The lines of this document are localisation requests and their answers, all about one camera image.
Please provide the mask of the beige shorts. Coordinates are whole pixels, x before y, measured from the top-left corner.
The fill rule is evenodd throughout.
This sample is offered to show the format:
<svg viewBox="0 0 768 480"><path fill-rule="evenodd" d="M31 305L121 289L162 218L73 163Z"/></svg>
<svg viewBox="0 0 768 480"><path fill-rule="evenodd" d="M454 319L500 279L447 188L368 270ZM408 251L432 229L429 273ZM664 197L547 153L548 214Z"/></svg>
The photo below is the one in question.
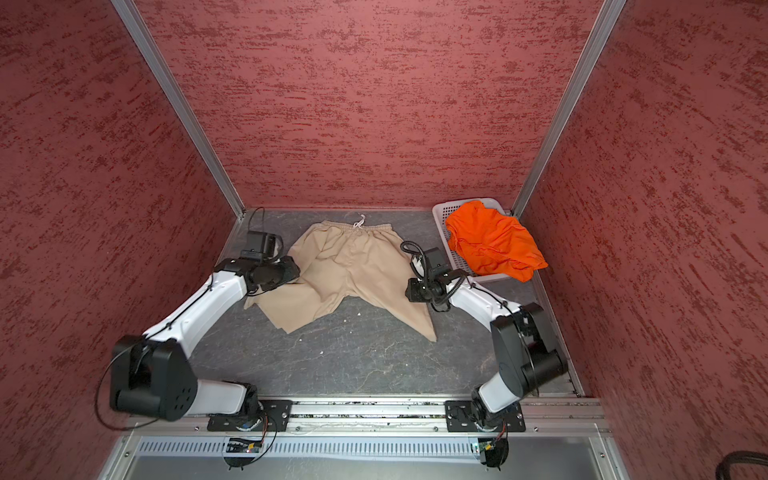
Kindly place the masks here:
<svg viewBox="0 0 768 480"><path fill-rule="evenodd" d="M355 297L435 342L428 307L405 295L413 272L402 242L389 224L315 223L288 252L300 269L299 278L247 298L244 307L258 307L275 327L292 333Z"/></svg>

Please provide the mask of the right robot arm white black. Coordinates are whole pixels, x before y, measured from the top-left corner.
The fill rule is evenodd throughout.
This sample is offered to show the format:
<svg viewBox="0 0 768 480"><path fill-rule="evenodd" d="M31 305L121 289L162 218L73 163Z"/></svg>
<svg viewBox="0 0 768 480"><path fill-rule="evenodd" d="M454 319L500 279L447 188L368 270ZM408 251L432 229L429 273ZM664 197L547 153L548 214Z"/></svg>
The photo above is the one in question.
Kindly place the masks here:
<svg viewBox="0 0 768 480"><path fill-rule="evenodd" d="M567 372L567 361L538 304L507 300L445 265L428 267L413 259L411 269L414 276L405 291L409 301L427 303L436 311L458 308L491 335L497 373L473 391L468 407L468 417L479 430L501 430L524 397Z"/></svg>

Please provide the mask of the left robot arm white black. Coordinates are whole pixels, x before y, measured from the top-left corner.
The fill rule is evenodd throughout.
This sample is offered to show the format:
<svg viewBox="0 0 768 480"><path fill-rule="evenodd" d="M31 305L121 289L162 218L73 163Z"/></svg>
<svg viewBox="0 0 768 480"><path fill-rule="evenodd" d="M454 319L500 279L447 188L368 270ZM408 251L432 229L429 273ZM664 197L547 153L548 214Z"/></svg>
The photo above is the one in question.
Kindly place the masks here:
<svg viewBox="0 0 768 480"><path fill-rule="evenodd" d="M147 425L206 416L209 429L266 433L270 417L255 386L204 380L189 359L205 334L240 300L268 293L300 275L285 256L269 262L225 259L202 287L143 334L126 335L113 347L100 379L109 386L114 412L142 416Z"/></svg>

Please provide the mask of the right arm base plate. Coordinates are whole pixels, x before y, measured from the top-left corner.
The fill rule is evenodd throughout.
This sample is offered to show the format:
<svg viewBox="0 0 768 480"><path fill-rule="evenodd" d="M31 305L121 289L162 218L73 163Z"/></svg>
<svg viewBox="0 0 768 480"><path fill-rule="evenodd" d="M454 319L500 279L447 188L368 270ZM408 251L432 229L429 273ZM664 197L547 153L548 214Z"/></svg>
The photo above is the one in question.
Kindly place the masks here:
<svg viewBox="0 0 768 480"><path fill-rule="evenodd" d="M496 413L489 412L480 400L450 400L444 403L444 407L447 430L450 433L499 434L502 431L526 431L519 403L513 403Z"/></svg>

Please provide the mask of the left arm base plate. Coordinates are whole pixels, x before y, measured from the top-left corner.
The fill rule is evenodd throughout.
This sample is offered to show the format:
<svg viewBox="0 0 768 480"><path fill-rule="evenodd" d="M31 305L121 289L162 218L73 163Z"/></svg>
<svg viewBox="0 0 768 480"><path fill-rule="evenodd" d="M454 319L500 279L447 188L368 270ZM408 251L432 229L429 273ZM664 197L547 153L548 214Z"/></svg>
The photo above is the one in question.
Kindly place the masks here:
<svg viewBox="0 0 768 480"><path fill-rule="evenodd" d="M211 415L209 432L255 434L264 431L285 432L294 402L288 399L259 400L254 413Z"/></svg>

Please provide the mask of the aluminium rail frame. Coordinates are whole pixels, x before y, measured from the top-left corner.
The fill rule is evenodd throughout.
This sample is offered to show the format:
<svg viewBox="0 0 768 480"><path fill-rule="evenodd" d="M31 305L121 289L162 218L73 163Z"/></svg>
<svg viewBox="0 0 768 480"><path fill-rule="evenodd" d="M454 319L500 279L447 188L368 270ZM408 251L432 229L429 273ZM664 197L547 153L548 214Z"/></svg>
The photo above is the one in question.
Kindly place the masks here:
<svg viewBox="0 0 768 480"><path fill-rule="evenodd" d="M495 436L450 433L444 403L459 397L294 397L285 432L238 434L209 432L208 419L197 416L155 423L122 436L100 473L125 479L142 456L223 457L230 438L264 440L264 459L317 457L354 460L479 460L477 444ZM519 403L526 431L506 432L516 454L541 439L577 440L600 479L629 474L600 400L532 397Z"/></svg>

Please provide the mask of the left corner aluminium post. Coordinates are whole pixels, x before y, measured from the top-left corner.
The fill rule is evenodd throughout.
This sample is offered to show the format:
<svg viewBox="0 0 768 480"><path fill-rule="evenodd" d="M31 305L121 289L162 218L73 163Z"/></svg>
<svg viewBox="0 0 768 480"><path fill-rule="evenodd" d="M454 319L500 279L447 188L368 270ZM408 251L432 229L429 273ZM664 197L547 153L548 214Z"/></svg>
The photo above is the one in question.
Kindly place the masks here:
<svg viewBox="0 0 768 480"><path fill-rule="evenodd" d="M181 86L175 79L160 48L152 37L136 3L130 0L112 0L111 4L208 168L220 192L234 212L235 217L238 220L242 219L246 211L245 204L229 175L226 173L219 156L215 152L192 106L185 97Z"/></svg>

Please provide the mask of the corner aluminium post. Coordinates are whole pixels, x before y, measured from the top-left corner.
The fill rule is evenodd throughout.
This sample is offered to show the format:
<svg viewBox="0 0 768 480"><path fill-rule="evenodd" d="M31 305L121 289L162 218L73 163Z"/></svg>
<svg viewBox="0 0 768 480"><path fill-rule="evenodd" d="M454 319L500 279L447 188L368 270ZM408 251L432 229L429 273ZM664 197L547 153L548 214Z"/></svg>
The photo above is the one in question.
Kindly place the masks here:
<svg viewBox="0 0 768 480"><path fill-rule="evenodd" d="M626 5L625 0L605 0L586 39L577 63L558 103L531 170L512 206L514 216L521 218L554 153L561 135L577 106L588 80Z"/></svg>
<svg viewBox="0 0 768 480"><path fill-rule="evenodd" d="M246 211L245 204L229 175L226 173L219 156L215 152L192 106L185 97L181 86L175 79L160 48L152 37L136 3L130 0L112 0L111 4L208 168L220 192L234 212L235 217L238 220L242 219Z"/></svg>

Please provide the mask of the right corner aluminium post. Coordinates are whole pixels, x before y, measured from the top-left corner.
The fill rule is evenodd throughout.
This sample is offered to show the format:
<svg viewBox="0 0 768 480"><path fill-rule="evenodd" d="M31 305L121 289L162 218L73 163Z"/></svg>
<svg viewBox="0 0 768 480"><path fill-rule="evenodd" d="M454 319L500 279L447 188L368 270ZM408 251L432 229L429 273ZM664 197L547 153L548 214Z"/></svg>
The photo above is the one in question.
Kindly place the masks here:
<svg viewBox="0 0 768 480"><path fill-rule="evenodd" d="M531 170L512 206L514 216L521 218L554 153L561 135L577 106L588 80L626 5L625 0L605 0L586 39L577 63L558 103Z"/></svg>

